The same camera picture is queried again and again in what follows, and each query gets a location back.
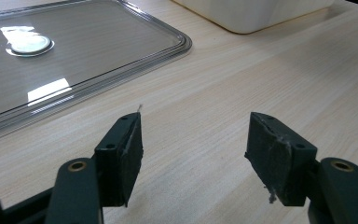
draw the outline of wooden table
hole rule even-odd
[[[52,2],[0,1],[0,10]],[[143,110],[145,156],[128,208],[105,223],[308,223],[305,207],[269,204],[243,154],[251,111],[358,164],[358,6],[235,35],[169,0],[132,0],[193,40],[189,55],[0,138],[0,199],[9,207],[90,157],[113,123]]]

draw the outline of white plastic box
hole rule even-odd
[[[329,7],[334,0],[173,0],[231,32],[249,34]]]

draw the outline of wood grain surface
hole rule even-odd
[[[319,148],[318,160],[358,164],[358,6],[336,1],[235,35],[172,1],[132,2],[189,35],[193,49],[0,138],[4,207],[53,186],[61,164],[90,157],[115,121],[142,104],[141,173],[129,207],[104,209],[105,223],[309,223],[308,203],[269,204],[243,157],[249,115],[280,119]],[[0,1],[0,9],[16,6]]]

